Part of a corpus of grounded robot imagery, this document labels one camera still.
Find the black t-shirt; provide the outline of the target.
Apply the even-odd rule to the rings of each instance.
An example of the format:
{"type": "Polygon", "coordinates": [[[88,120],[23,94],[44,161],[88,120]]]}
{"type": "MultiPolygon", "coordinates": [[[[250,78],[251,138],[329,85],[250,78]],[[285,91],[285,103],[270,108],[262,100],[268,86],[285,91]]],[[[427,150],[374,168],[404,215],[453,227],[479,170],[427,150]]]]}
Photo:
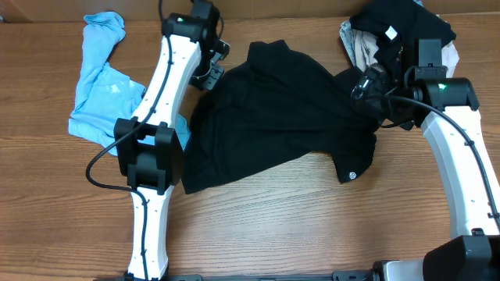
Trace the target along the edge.
{"type": "Polygon", "coordinates": [[[253,42],[191,115],[182,183],[188,194],[260,173],[312,151],[329,154],[347,183],[372,164],[375,119],[351,92],[356,68],[330,74],[284,41],[253,42]]]}

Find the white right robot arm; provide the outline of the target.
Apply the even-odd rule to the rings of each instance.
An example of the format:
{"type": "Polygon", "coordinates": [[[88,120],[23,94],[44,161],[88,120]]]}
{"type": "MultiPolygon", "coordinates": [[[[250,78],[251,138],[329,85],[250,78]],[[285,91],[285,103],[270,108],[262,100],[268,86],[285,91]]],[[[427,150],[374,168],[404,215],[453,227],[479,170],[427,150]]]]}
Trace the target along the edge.
{"type": "Polygon", "coordinates": [[[485,147],[479,102],[466,78],[412,66],[401,82],[375,64],[351,96],[372,117],[411,122],[434,154],[450,212],[450,241],[415,261],[377,261],[373,280],[497,280],[499,183],[485,147]]]}

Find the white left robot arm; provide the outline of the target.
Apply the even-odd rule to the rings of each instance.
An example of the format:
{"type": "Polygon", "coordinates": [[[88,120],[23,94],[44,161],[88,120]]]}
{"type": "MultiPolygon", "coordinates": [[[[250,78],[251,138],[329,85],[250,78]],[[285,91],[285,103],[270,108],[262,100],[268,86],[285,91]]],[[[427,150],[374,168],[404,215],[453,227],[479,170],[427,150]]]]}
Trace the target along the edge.
{"type": "Polygon", "coordinates": [[[223,74],[218,61],[230,51],[223,20],[173,13],[162,23],[159,61],[140,105],[114,127],[120,172],[134,207],[133,250],[125,280],[165,280],[170,198],[183,169],[176,132],[188,85],[211,89],[223,74]]]}

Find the folded beige garment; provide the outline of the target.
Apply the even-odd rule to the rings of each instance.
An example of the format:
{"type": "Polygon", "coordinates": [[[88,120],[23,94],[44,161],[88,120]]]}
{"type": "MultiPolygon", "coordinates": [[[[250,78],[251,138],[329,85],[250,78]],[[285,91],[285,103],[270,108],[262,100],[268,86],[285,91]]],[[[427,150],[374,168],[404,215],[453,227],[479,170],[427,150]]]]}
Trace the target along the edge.
{"type": "MultiPolygon", "coordinates": [[[[353,30],[352,35],[354,38],[355,66],[365,71],[368,66],[377,63],[374,58],[375,53],[378,51],[377,37],[360,30],[353,30]]],[[[446,77],[452,78],[459,62],[459,54],[455,45],[452,42],[445,45],[441,50],[441,56],[442,64],[447,68],[446,77]]]]}

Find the folded grey striped garment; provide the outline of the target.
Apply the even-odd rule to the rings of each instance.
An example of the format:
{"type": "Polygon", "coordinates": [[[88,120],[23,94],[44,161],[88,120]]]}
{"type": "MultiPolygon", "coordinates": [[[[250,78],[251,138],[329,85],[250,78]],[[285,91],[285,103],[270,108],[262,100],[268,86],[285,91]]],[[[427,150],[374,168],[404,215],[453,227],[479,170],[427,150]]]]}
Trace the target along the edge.
{"type": "Polygon", "coordinates": [[[346,20],[341,24],[339,34],[352,65],[356,66],[355,35],[352,31],[351,23],[349,20],[346,20]]]}

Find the folded black garment on pile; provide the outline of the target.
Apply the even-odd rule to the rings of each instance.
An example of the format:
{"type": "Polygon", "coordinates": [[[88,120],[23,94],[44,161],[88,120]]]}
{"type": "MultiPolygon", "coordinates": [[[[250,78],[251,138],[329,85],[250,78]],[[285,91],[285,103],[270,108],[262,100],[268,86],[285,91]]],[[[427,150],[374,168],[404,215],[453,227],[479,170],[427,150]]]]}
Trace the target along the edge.
{"type": "Polygon", "coordinates": [[[440,39],[441,46],[456,39],[451,25],[413,0],[373,0],[349,19],[352,30],[377,37],[374,58],[392,78],[402,78],[400,51],[417,38],[440,39]]]}

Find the light blue t-shirt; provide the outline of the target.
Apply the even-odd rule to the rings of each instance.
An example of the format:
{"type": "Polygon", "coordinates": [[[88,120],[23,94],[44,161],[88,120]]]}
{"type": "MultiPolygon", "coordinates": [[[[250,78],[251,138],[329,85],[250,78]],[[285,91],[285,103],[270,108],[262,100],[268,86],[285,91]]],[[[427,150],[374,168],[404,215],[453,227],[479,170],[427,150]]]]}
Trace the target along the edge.
{"type": "Polygon", "coordinates": [[[126,36],[121,15],[99,12],[84,16],[84,21],[80,79],[68,132],[106,148],[115,141],[116,121],[132,118],[146,87],[109,64],[113,49],[126,36]]]}

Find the brown cardboard wall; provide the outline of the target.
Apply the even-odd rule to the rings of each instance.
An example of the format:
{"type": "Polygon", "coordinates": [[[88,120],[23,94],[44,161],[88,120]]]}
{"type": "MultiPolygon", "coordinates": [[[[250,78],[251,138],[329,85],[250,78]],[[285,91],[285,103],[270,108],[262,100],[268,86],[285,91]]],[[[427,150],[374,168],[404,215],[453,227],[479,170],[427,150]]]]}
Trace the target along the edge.
{"type": "MultiPolygon", "coordinates": [[[[213,0],[224,19],[343,17],[367,0],[213,0]]],[[[497,12],[499,0],[423,0],[436,14],[497,12]]],[[[1,0],[1,18],[12,23],[79,22],[86,14],[115,11],[125,20],[157,20],[157,0],[1,0]]]]}

